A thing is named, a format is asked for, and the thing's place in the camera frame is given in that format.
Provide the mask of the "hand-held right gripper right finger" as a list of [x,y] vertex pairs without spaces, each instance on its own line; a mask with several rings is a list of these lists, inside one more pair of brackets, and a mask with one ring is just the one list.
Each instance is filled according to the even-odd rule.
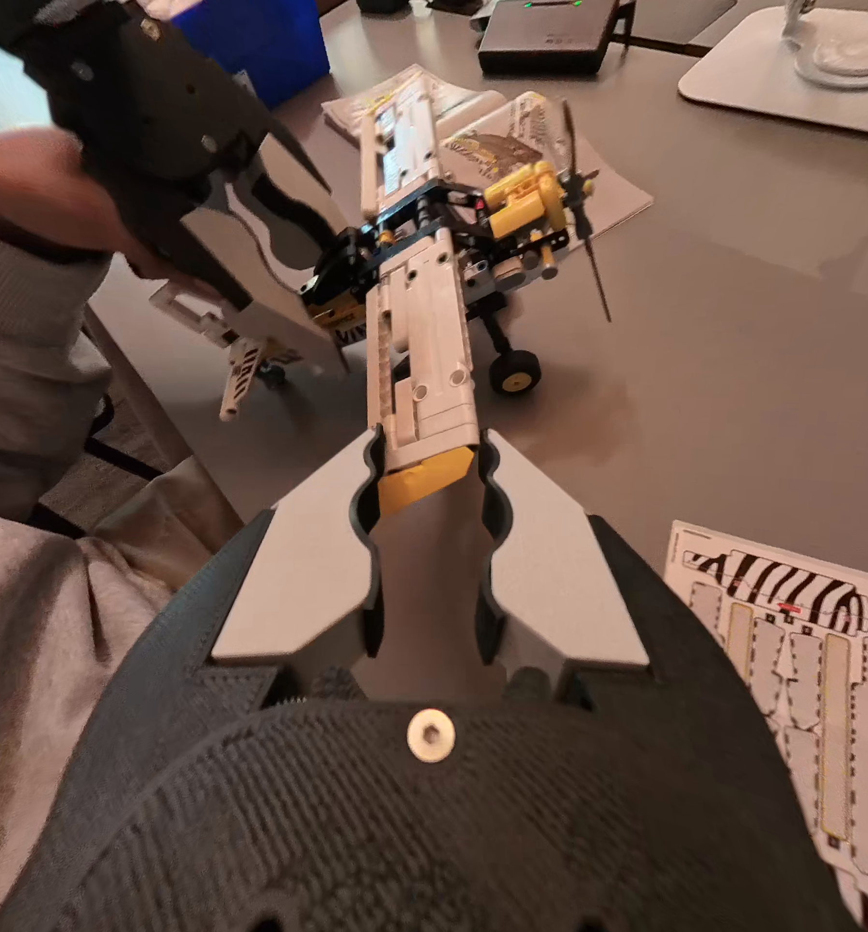
[[643,670],[648,653],[590,516],[497,431],[483,432],[478,474],[491,536],[475,606],[486,666],[511,677],[533,668]]

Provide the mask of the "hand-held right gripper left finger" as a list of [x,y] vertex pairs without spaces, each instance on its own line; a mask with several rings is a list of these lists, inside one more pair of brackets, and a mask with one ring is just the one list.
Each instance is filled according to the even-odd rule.
[[221,666],[352,666],[384,633],[378,548],[381,426],[363,431],[272,508],[211,650]]

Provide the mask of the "white yellow lego plane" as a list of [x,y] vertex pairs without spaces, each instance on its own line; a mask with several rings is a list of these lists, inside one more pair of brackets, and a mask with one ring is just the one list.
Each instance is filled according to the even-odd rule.
[[[413,78],[360,126],[362,227],[347,227],[300,289],[311,318],[340,350],[365,330],[368,426],[385,439],[384,513],[461,478],[478,444],[469,320],[482,320],[497,358],[489,369],[501,395],[533,390],[537,357],[513,349],[496,313],[508,296],[558,272],[557,257],[585,249],[606,320],[611,309],[592,245],[587,200],[594,174],[577,168],[577,134],[559,103],[569,165],[539,160],[485,190],[452,179],[442,164],[433,94]],[[168,283],[150,303],[229,353],[219,417],[234,418],[255,378],[272,383],[304,361],[273,339],[239,334],[221,304],[201,314]]]

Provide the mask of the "person's left forearm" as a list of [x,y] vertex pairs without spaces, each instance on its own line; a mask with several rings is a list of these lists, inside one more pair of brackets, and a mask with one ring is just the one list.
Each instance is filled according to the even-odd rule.
[[26,523],[82,454],[111,380],[83,314],[110,262],[0,239],[0,518]]

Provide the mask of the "zebra print sticker sheet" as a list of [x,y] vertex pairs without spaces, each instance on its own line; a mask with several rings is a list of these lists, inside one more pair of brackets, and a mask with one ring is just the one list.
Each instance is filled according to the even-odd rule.
[[664,580],[748,686],[868,930],[868,573],[675,521]]

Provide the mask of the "lego instruction booklet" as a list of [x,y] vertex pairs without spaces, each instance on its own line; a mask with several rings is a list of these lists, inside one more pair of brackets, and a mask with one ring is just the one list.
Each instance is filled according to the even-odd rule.
[[[453,85],[419,64],[358,94],[324,101],[325,121],[357,145],[363,114],[418,77],[432,90],[441,164],[454,181],[485,190],[525,164],[544,160],[557,170],[569,165],[569,144],[556,100],[533,90],[507,100],[496,90]],[[587,213],[595,234],[653,203],[651,195],[608,166],[583,137],[577,137],[576,149],[577,168],[594,174]]]

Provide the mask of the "person's left hand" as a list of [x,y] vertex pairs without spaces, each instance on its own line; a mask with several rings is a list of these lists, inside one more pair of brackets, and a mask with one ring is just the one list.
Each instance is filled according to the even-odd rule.
[[54,127],[0,133],[0,240],[59,264],[119,253],[142,279],[205,289],[125,227],[78,140]]

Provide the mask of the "person's grey sweatshirt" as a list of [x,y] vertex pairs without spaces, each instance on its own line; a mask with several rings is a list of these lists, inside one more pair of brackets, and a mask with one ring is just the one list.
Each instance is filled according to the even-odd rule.
[[0,514],[0,905],[125,654],[242,525],[194,457],[78,541]]

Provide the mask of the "blue plastic bin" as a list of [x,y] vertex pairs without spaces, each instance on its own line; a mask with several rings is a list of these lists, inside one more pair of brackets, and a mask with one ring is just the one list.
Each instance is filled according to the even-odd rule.
[[330,73],[312,1],[203,1],[171,21],[193,48],[244,76],[271,110]]

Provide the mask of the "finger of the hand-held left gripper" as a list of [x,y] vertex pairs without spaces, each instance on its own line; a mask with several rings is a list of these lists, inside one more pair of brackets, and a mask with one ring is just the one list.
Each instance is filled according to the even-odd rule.
[[304,271],[319,256],[316,242],[284,218],[233,204],[226,210],[197,207],[180,219],[186,243],[195,247],[191,277],[222,299],[230,325],[241,335],[273,339],[297,351],[313,369],[344,376],[349,365],[336,339],[311,318],[300,292],[282,272]]
[[241,204],[264,224],[274,259],[291,270],[314,267],[344,230],[325,179],[275,118],[241,172]]

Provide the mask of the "flat black power box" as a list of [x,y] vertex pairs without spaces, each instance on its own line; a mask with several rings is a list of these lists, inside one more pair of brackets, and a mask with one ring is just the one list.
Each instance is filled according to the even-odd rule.
[[477,48],[492,76],[594,76],[618,23],[630,38],[636,3],[619,1],[496,2]]

